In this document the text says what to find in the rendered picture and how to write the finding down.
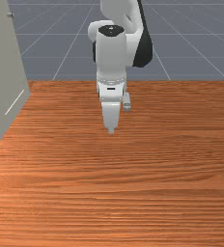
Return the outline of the pale grey cabinet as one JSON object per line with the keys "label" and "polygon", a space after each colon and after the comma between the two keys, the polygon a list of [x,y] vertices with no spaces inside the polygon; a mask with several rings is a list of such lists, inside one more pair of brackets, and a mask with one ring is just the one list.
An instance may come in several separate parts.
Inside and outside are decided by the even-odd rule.
{"label": "pale grey cabinet", "polygon": [[8,0],[0,0],[0,141],[30,95]]}

